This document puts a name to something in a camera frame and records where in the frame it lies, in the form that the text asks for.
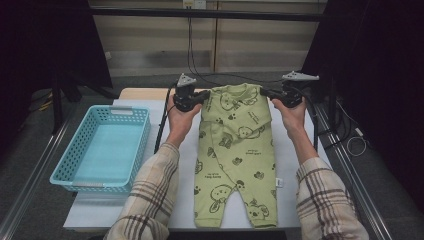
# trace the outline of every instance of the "cartoon print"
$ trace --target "cartoon print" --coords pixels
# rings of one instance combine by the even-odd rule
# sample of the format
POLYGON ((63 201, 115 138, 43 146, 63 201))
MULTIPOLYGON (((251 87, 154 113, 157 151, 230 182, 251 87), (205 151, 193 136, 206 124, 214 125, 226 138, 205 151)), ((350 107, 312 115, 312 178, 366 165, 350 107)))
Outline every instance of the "cartoon print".
POLYGON ((221 118, 216 119, 216 122, 219 123, 219 124, 224 124, 224 121, 222 121, 221 118))
POLYGON ((257 98, 258 89, 252 88, 250 91, 251 92, 248 93, 249 96, 247 96, 245 99, 239 100, 239 101, 233 99, 231 94, 229 94, 227 92, 223 92, 221 94, 221 98, 220 98, 221 107, 226 111, 230 111, 230 110, 237 110, 241 106, 241 104, 244 104, 244 105, 255 104, 258 101, 258 98, 257 98))
POLYGON ((253 176, 259 180, 262 180, 264 179, 265 174, 263 172, 257 171, 255 174, 253 174, 253 176))
POLYGON ((240 127, 238 129, 237 136, 243 139, 255 139, 261 136, 261 133, 265 130, 265 125, 253 131, 249 127, 240 127))
POLYGON ((230 114, 230 116, 228 116, 228 119, 235 120, 236 119, 236 114, 235 113, 230 114))
POLYGON ((220 98, 221 107, 226 110, 237 110, 240 107, 240 103, 236 100, 232 99, 231 94, 229 93, 222 93, 220 98))
POLYGON ((268 208, 261 204, 258 205, 256 199, 253 199, 249 204, 245 203, 251 220, 265 220, 269 216, 268 208))
POLYGON ((199 194, 199 192, 200 192, 201 190, 202 190, 202 189, 201 189, 201 188, 199 188, 199 186, 196 186, 196 187, 194 188, 194 195, 199 194))
POLYGON ((206 136, 206 132, 205 131, 201 131, 200 133, 199 133, 199 138, 203 138, 203 137, 205 137, 206 136))
POLYGON ((231 144, 233 143, 233 136, 228 133, 224 133, 224 136, 221 139, 221 142, 218 143, 221 147, 226 147, 227 149, 231 148, 231 144))
POLYGON ((209 208, 209 212, 210 213, 216 213, 219 210, 219 208, 221 207, 221 205, 225 204, 227 202, 227 199, 231 195, 233 190, 234 189, 232 187, 230 187, 226 184, 219 185, 219 186, 215 187, 214 189, 212 189, 211 199, 214 202, 212 203, 211 207, 209 208))
POLYGON ((195 174, 198 174, 200 171, 203 170, 203 163, 199 161, 199 159, 196 160, 196 169, 194 170, 195 174))
POLYGON ((242 181, 242 180, 237 180, 237 182, 236 182, 236 188, 237 188, 237 190, 244 190, 244 188, 245 188, 245 186, 244 186, 244 182, 242 181))
POLYGON ((243 162, 243 159, 236 157, 236 158, 233 159, 232 162, 233 162, 234 165, 238 166, 238 165, 240 165, 241 162, 243 162))
POLYGON ((272 196, 274 196, 275 199, 277 199, 277 191, 271 190, 272 196))
POLYGON ((208 157, 211 157, 211 156, 212 156, 212 158, 216 158, 215 151, 213 150, 213 148, 209 147, 208 148, 208 157))
POLYGON ((250 91, 251 91, 250 92, 250 96, 248 98, 244 99, 244 100, 241 100, 241 102, 244 105, 253 105, 253 104, 255 104, 258 101, 258 98, 257 98, 257 96, 258 96, 258 89, 257 88, 252 88, 250 91))

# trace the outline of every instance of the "wall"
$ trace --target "wall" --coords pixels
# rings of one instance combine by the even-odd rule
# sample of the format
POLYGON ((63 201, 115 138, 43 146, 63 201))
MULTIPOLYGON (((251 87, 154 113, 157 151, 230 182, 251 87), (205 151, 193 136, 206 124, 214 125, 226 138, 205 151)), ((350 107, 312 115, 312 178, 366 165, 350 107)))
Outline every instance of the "wall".
MULTIPOLYGON (((207 9, 320 13, 325 2, 207 1, 207 9)), ((182 8, 182 1, 91 0, 92 6, 182 8)), ((189 24, 184 18, 95 16, 112 76, 188 72, 189 24)), ((317 23, 192 19, 199 72, 300 69, 317 23)))

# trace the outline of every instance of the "hand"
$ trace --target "hand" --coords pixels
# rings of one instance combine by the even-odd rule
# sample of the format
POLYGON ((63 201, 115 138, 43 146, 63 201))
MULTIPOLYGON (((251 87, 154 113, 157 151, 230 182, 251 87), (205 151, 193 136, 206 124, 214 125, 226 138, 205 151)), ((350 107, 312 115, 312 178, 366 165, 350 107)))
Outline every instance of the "hand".
POLYGON ((294 133, 305 130, 305 98, 302 98, 302 103, 295 108, 287 108, 278 99, 273 99, 271 101, 274 107, 280 110, 284 127, 287 129, 287 134, 290 139, 293 140, 292 137, 294 133))
POLYGON ((181 112, 175 107, 174 96, 170 96, 168 100, 168 121, 169 121, 169 135, 166 142, 171 143, 175 147, 179 147, 184 141, 185 136, 190 131, 193 123, 193 118, 200 112, 201 104, 197 104, 193 110, 189 112, 181 112))

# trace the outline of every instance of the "metal rail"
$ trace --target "metal rail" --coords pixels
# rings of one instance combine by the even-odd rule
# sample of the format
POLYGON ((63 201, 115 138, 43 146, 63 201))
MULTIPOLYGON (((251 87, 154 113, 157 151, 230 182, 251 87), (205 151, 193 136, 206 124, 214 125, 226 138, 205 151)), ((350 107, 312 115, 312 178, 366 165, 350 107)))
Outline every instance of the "metal rail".
POLYGON ((31 203, 35 189, 37 188, 43 174, 45 173, 47 166, 50 164, 51 159, 69 126, 69 120, 75 113, 76 105, 77 104, 72 104, 70 112, 64 123, 58 129, 56 134, 53 134, 50 137, 50 140, 43 153, 41 154, 37 165, 26 181, 12 207, 3 219, 3 222, 0 225, 0 240, 12 239, 12 236, 15 233, 22 217, 24 216, 26 209, 31 203))
POLYGON ((167 8, 123 8, 123 7, 71 7, 61 5, 35 5, 32 8, 48 14, 88 14, 103 16, 144 16, 144 17, 182 17, 182 18, 219 18, 219 19, 251 19, 251 20, 277 20, 277 21, 302 21, 322 22, 335 20, 355 20, 358 16, 351 15, 324 15, 303 13, 278 13, 278 12, 251 12, 251 11, 225 11, 225 10, 193 10, 193 9, 167 9, 167 8))
MULTIPOLYGON (((330 126, 327 123, 329 119, 327 114, 323 109, 319 107, 316 107, 316 109, 320 118, 320 122, 324 127, 324 130, 329 130, 330 126)), ((336 134, 333 134, 331 132, 328 134, 328 139, 332 144, 337 143, 340 140, 336 134)), ((364 212, 367 215, 367 218, 375 232, 375 235, 380 240, 392 240, 393 238, 389 232, 389 229, 386 226, 386 223, 384 222, 383 217, 377 210, 374 202, 371 200, 371 197, 368 194, 364 184, 362 183, 361 178, 359 177, 355 167, 353 166, 344 146, 339 143, 335 145, 334 149, 343 167, 343 170, 345 171, 350 181, 350 184, 352 185, 354 191, 353 194, 355 194, 359 203, 364 209, 364 212)))

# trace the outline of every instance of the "clothing label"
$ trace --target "clothing label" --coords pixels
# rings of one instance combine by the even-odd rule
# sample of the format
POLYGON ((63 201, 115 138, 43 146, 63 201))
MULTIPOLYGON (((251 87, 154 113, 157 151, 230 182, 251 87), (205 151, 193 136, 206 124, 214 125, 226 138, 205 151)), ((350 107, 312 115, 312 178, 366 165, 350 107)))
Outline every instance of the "clothing label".
POLYGON ((275 186, 277 188, 283 188, 284 187, 284 180, 282 178, 276 178, 275 179, 275 186))

